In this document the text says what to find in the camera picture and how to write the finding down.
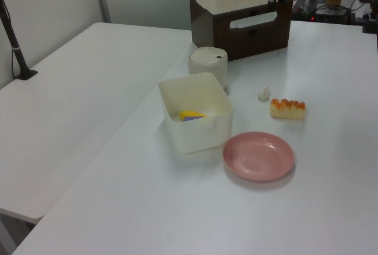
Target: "small white object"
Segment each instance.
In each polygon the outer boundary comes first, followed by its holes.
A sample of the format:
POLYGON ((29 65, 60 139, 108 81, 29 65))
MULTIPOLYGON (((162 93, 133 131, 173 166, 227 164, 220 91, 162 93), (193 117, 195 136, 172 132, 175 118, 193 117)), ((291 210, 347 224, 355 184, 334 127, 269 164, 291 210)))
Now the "small white object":
POLYGON ((234 108, 211 73, 199 73, 159 83, 165 122, 181 153, 223 145, 231 138, 234 108), (181 121, 179 112, 193 110, 207 117, 181 121))
POLYGON ((271 90, 268 86, 266 86, 261 92, 258 93, 258 99, 269 100, 270 95, 271 95, 271 90))
POLYGON ((216 47, 200 47, 188 59, 189 74, 209 72, 224 89, 227 83, 227 53, 216 47))

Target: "gray floor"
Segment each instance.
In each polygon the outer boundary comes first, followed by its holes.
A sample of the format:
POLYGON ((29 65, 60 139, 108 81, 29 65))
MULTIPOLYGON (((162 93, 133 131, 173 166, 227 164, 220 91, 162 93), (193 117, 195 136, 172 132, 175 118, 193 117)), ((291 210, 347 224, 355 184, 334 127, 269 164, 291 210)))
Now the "gray floor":
POLYGON ((34 224, 0 214, 0 255, 11 255, 34 226, 34 224))

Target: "container lid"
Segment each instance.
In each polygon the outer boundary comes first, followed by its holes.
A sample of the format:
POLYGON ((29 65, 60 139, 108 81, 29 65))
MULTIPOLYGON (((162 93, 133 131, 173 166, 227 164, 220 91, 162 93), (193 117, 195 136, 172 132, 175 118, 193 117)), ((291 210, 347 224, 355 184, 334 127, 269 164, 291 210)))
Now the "container lid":
POLYGON ((226 58, 227 53, 216 47, 200 47, 189 56, 190 60, 204 65, 216 64, 226 58))

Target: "purple object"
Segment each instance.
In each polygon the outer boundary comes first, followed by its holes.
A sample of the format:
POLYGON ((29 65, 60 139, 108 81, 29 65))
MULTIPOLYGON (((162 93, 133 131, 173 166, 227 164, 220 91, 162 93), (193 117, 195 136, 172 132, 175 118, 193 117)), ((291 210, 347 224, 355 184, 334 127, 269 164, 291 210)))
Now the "purple object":
POLYGON ((184 121, 189 121, 189 120, 198 119, 198 118, 202 118, 202 116, 186 116, 184 117, 184 121))

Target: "box handle slot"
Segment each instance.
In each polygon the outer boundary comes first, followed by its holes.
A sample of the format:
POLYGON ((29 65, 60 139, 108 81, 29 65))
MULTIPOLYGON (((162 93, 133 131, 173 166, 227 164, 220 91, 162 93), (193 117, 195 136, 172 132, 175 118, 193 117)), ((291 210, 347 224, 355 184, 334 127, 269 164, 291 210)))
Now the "box handle slot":
POLYGON ((239 20, 234 20, 230 22, 230 28, 247 28, 255 25, 260 25, 268 22, 272 22, 277 18, 277 12, 269 12, 265 14, 260 14, 252 17, 247 17, 239 20))

